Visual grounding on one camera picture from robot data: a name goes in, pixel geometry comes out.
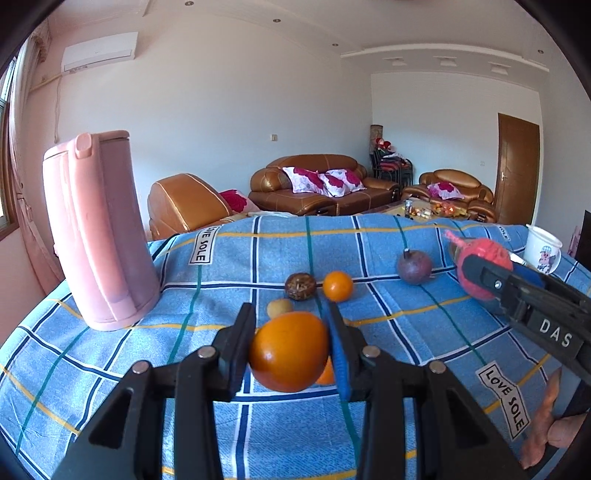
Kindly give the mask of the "right hand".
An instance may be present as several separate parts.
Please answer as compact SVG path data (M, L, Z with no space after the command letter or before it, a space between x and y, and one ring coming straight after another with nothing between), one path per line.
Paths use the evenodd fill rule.
M560 393L561 377L561 368L549 377L542 403L531 423L531 434L522 446L520 464L524 469L533 467L542 460L547 444L555 448L568 448L586 420L586 413L560 419L553 416L553 408Z

